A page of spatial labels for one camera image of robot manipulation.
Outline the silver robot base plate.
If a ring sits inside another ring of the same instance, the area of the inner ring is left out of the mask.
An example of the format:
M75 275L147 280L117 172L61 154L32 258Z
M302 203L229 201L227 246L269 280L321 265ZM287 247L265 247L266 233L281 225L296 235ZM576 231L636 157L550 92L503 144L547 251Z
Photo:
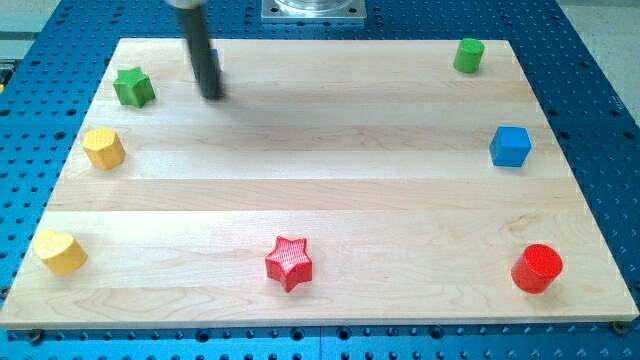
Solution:
M364 20L364 0L261 0L263 20Z

